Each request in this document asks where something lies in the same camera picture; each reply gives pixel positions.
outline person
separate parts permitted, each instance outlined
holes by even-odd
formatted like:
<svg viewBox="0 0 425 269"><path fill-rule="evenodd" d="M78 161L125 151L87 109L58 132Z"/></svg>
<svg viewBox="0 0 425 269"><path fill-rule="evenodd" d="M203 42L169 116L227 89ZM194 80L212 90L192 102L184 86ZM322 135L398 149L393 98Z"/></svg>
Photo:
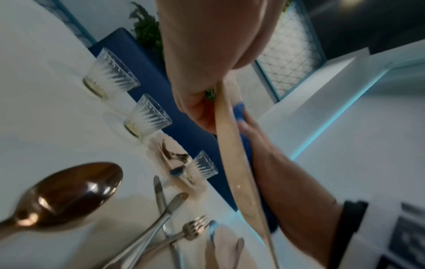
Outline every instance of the person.
<svg viewBox="0 0 425 269"><path fill-rule="evenodd" d="M157 0L166 71L176 104L204 130L215 133L214 103L204 98L205 90L229 71L255 60L273 34L284 2ZM393 257L406 256L378 243L365 243L359 236L381 220L371 220L367 212L382 209L385 203L339 204L317 180L276 148L246 111L244 116L238 127L251 143L259 191L283 233L298 249L331 269L402 268ZM401 214L402 204L394 204L389 212ZM373 252L377 262L364 264L369 260L361 258L359 246L368 257Z"/></svg>

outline white countertop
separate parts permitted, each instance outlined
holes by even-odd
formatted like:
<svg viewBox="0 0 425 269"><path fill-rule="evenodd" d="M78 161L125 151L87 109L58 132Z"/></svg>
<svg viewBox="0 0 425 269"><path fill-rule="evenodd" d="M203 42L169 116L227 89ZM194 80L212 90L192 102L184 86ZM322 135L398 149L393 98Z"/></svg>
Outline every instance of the white countertop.
<svg viewBox="0 0 425 269"><path fill-rule="evenodd" d="M11 214L27 188L61 169L112 161L124 171L115 197L85 225L1 241L0 268L90 268L158 217L154 175L168 201L181 190L167 180L150 140L141 142L124 129L123 114L135 101L124 93L113 108L84 87L81 79L94 57L56 17L32 0L2 1L0 40L0 218ZM244 237L259 268L271 266L259 237L209 184L172 220L178 230L204 214ZM207 237L179 243L187 268L205 268ZM170 261L165 251L144 268L168 268Z"/></svg>

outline glass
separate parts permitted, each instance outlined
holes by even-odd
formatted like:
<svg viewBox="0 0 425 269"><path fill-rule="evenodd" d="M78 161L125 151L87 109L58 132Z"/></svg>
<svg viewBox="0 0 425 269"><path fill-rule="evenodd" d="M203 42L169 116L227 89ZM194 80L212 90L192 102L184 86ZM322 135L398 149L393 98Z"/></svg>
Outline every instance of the glass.
<svg viewBox="0 0 425 269"><path fill-rule="evenodd" d="M124 126L135 137L143 138L171 123L165 110L150 95L144 94L124 121Z"/></svg>
<svg viewBox="0 0 425 269"><path fill-rule="evenodd" d="M197 181L209 179L213 175L217 175L218 171L210 157L201 150L195 159L187 164L184 173L187 180L192 185L196 185Z"/></svg>
<svg viewBox="0 0 425 269"><path fill-rule="evenodd" d="M84 85L102 99L140 85L136 76L110 50L103 48L83 78Z"/></svg>

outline spoon bowl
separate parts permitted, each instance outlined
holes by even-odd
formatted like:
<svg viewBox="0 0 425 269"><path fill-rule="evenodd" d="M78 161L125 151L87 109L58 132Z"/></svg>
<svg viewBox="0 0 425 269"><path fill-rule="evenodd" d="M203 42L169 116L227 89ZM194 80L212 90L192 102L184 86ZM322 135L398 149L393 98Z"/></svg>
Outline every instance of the spoon bowl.
<svg viewBox="0 0 425 269"><path fill-rule="evenodd" d="M85 217L116 192L122 179L121 167L107 162L56 172L26 191L0 228L51 227Z"/></svg>

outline sleeve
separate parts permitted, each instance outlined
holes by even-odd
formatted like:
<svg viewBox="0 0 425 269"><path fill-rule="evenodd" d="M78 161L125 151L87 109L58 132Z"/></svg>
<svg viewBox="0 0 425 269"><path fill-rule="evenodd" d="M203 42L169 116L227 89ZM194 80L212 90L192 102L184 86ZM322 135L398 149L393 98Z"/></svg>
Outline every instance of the sleeve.
<svg viewBox="0 0 425 269"><path fill-rule="evenodd" d="M425 269L425 209L384 197L346 202L329 268Z"/></svg>

